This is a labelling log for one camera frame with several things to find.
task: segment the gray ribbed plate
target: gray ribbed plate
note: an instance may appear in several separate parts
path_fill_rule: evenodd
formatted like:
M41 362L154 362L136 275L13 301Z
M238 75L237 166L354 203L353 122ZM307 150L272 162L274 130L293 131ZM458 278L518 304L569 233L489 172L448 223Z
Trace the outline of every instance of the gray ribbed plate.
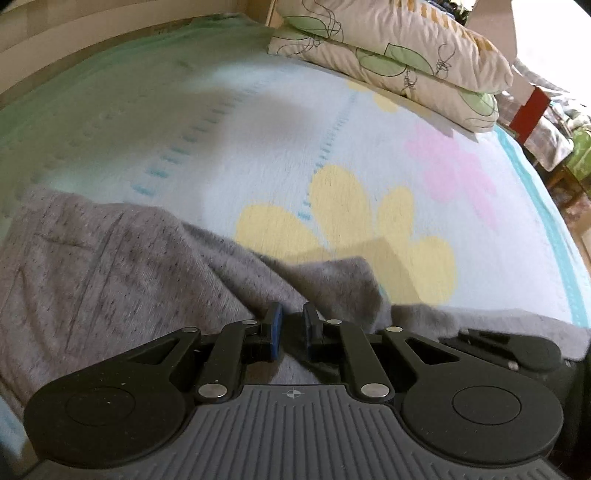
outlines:
M246 385L239 398L199 407L157 453L108 470L39 464L27 480L553 480L542 459L482 469L417 444L389 407L361 403L342 385Z

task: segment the gray blanket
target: gray blanket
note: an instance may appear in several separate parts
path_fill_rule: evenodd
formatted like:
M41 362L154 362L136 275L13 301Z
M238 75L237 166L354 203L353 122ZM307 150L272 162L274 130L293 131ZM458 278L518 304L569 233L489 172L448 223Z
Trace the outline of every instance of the gray blanket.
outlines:
M97 205L35 189L0 250L0 394L17 415L45 383L188 325L204 333L264 315L288 314L283 355L256 364L247 380L336 379L300 356L297 317L312 301L325 318L366 332L400 325L431 338L461 327L543 335L581 358L589 332L525 312L467 312L391 306L361 258L286 265L181 223L155 207Z

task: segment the turquoise border stripe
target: turquoise border stripe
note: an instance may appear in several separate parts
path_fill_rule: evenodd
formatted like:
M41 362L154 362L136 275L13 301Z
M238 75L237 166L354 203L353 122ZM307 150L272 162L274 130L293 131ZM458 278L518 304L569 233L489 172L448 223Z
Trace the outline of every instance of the turquoise border stripe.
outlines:
M564 291L566 292L566 297L569 301L573 323L580 327L589 327L583 296L581 295L577 277L574 274L569 250L564 244L564 240L560 235L560 230L558 229L552 214L548 211L544 201L540 197L540 192L535 187L532 178L526 171L524 165L520 162L519 157L515 152L515 148L509 141L509 135L499 126L495 127L495 132L501 147L503 147L507 157L509 157L511 160L513 168L523 182L523 185L527 190L527 193L530 195L531 201L534 203L535 209L538 211L542 223L544 224L546 235L548 236L548 240L550 241L550 245L554 251L556 263L558 264L558 270L560 271L560 277L564 285Z

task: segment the bed sheet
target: bed sheet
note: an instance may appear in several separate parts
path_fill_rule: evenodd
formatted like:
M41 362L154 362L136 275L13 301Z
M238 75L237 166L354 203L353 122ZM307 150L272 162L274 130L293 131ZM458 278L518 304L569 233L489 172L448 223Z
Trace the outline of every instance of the bed sheet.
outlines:
M0 111L0 237L31 183L161 206L289 262L363 256L393 303L588 326L582 259L500 128L270 56L243 17L126 43Z

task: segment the yellow flower print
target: yellow flower print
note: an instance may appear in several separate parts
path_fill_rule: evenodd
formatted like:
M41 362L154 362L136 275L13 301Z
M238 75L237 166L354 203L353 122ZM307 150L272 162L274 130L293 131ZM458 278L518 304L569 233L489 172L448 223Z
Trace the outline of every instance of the yellow flower print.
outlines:
M276 205L247 206L236 224L236 241L289 263L363 257L393 303L441 304L452 296L457 275L453 251L436 236L411 238L414 199L408 188L391 190L374 218L355 176L327 165L312 178L309 201L328 248Z
M402 107L421 118L431 117L432 111L428 108L387 90L353 79L347 80L347 86L357 92L373 92L375 104L384 112L394 113Z

